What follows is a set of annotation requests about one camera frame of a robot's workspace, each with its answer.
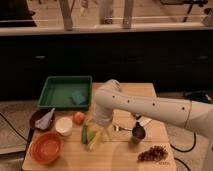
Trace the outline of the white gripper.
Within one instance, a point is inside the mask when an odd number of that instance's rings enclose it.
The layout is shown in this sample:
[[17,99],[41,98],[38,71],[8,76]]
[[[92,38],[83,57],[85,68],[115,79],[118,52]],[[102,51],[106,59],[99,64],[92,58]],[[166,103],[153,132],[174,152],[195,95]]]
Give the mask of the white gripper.
[[94,121],[103,127],[108,127],[113,120],[113,110],[102,106],[96,106],[93,113]]

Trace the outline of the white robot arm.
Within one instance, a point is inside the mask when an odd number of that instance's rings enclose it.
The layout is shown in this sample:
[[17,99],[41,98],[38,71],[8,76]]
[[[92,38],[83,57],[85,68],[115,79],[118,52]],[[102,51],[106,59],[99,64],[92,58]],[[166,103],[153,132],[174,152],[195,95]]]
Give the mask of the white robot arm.
[[213,104],[184,99],[130,96],[122,92],[120,83],[111,79],[94,93],[93,118],[103,127],[113,120],[114,110],[142,114],[195,132],[209,139],[202,171],[213,171]]

